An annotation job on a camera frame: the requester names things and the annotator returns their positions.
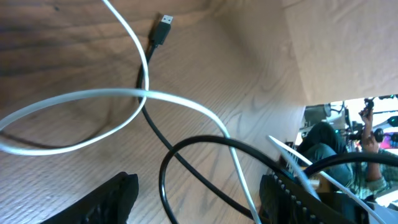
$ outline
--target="man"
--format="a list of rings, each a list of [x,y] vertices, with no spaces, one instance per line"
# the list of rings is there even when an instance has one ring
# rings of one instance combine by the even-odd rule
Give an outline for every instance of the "man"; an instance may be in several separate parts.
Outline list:
[[[372,130],[373,111],[369,116],[362,116],[365,123],[362,144],[364,152],[383,153],[395,156],[383,149],[379,149]],[[341,136],[328,123],[315,125],[303,140],[297,151],[310,161],[316,162],[320,159],[335,154],[346,153],[346,144]],[[327,174],[336,179],[345,187],[351,189],[359,198],[378,194],[393,186],[398,186],[398,168],[385,166],[383,164],[366,163],[342,164],[325,170]]]

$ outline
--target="usb connector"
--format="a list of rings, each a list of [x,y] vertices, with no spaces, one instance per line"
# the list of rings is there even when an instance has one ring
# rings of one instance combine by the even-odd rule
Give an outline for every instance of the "usb connector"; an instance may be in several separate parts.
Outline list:
[[[171,24],[173,21],[173,17],[172,16],[168,16],[168,15],[164,15],[161,22],[165,22],[167,24]]]
[[[164,43],[164,40],[166,39],[167,34],[169,34],[169,31],[171,29],[172,21],[173,21],[172,16],[168,15],[163,16],[163,18],[159,21],[157,27],[155,28],[153,35],[150,38],[152,44],[158,46],[159,44],[162,45]]]

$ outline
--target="wooden table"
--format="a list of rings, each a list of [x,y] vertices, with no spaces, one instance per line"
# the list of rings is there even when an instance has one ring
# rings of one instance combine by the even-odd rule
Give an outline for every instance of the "wooden table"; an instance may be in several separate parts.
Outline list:
[[[150,88],[193,99],[213,110],[233,138],[276,159],[266,139],[295,139],[305,96],[283,9],[277,1],[113,1],[142,44],[158,13],[172,30],[149,65]],[[15,0],[0,4],[0,117],[63,93],[130,88],[137,50],[101,1]],[[45,144],[73,144],[106,124],[111,129],[137,106],[132,98],[97,98],[53,106],[6,131]],[[147,110],[172,144],[196,134],[221,134],[190,109],[149,100]],[[168,223],[157,181],[167,149],[140,114],[112,136],[75,152],[27,157],[0,152],[0,223],[38,223],[121,171],[139,176],[130,223]],[[247,206],[228,152],[196,144],[182,156]],[[256,206],[267,167],[238,153]],[[173,159],[166,176],[180,223],[252,223]]]

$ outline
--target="black cable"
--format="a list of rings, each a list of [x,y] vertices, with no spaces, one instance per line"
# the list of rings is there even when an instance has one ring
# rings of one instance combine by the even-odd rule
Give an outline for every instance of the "black cable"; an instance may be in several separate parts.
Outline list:
[[[147,49],[147,63],[149,63],[155,49],[157,48],[157,45],[155,44],[150,44],[149,48]],[[136,86],[137,88],[142,88],[142,81],[144,78],[144,74],[142,72],[142,67],[139,70],[139,75],[137,78],[137,83]],[[168,142],[168,140],[164,137],[164,135],[160,132],[160,130],[156,127],[155,123],[153,120],[150,118],[148,111],[146,110],[146,107],[143,106],[142,109],[142,114],[144,115],[146,121],[148,122],[149,126],[152,128],[152,130],[155,132],[156,136],[160,139],[160,141],[166,146],[168,150],[172,150],[173,146],[171,143]],[[222,192],[220,189],[218,189],[216,186],[214,186],[209,180],[207,180],[204,176],[202,176],[194,167],[192,167],[180,154],[176,154],[175,158],[181,162],[181,164],[187,168],[189,172],[191,172],[192,175],[194,175],[200,182],[202,182],[207,188],[209,188],[214,194],[219,196],[223,201],[225,201],[228,205],[231,207],[235,208],[238,212],[242,213],[244,216],[253,219],[253,215],[251,214],[250,210],[235,200],[233,200],[231,197],[226,195],[224,192]]]
[[[234,148],[239,149],[240,151],[243,151],[246,154],[249,154],[250,156],[256,158],[257,160],[262,162],[264,165],[271,168],[274,172],[278,172],[278,173],[290,178],[289,173],[286,170],[284,170],[283,168],[281,168],[280,165],[278,165],[275,161],[268,158],[266,155],[264,155],[262,152],[258,151],[257,149],[255,149],[243,142],[239,142],[234,139],[227,139],[224,137],[210,136],[210,135],[194,136],[194,137],[184,139],[184,140],[180,141],[179,143],[177,143],[172,148],[172,150],[166,154],[166,156],[164,157],[164,159],[162,161],[162,165],[160,165],[160,171],[159,171],[160,199],[162,201],[164,210],[166,211],[166,214],[172,223],[178,223],[178,221],[173,214],[173,211],[169,205],[169,202],[167,201],[167,196],[166,196],[166,191],[165,191],[166,168],[167,168],[167,165],[169,164],[170,160],[173,158],[173,156],[177,155],[177,152],[179,150],[181,150],[184,147],[187,147],[191,144],[198,143],[198,142],[213,142],[213,143],[218,143],[218,144],[234,147]]]
[[[336,109],[330,109],[331,111],[336,111],[337,113],[341,113],[342,111],[343,111],[343,109],[344,109],[344,105],[345,105],[345,102],[343,101],[343,104],[341,105],[341,108],[340,108],[340,110],[336,110]]]
[[[349,162],[373,162],[398,167],[398,158],[396,156],[371,153],[371,152],[350,152],[337,154],[316,161],[304,170],[307,177],[320,172],[330,166],[345,164]]]

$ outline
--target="black equipment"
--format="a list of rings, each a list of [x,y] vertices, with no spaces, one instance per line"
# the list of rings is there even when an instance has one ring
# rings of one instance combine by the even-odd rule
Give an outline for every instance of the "black equipment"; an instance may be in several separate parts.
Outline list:
[[[138,176],[125,172],[54,215],[43,224],[125,224],[138,196]]]
[[[359,115],[361,116],[365,116],[368,117],[369,116],[369,112],[373,109],[374,107],[374,102],[373,102],[374,98],[372,99],[367,99],[365,98],[365,108],[363,109],[363,111],[359,112]]]
[[[272,223],[368,223],[367,212],[347,195],[322,193],[319,197],[321,201],[284,175],[262,176],[261,215]]]
[[[348,139],[349,140],[361,140],[362,139],[362,133],[363,133],[363,129],[359,130],[356,134],[349,134],[348,135]],[[374,138],[376,139],[376,141],[378,143],[383,142],[384,139],[384,131],[381,128],[377,128],[374,131]]]
[[[386,96],[379,96],[380,100],[384,100],[384,99],[393,99],[394,97],[398,98],[398,94],[391,94],[391,95],[386,95]]]
[[[398,116],[392,116],[387,120],[387,123],[392,127],[398,127]]]

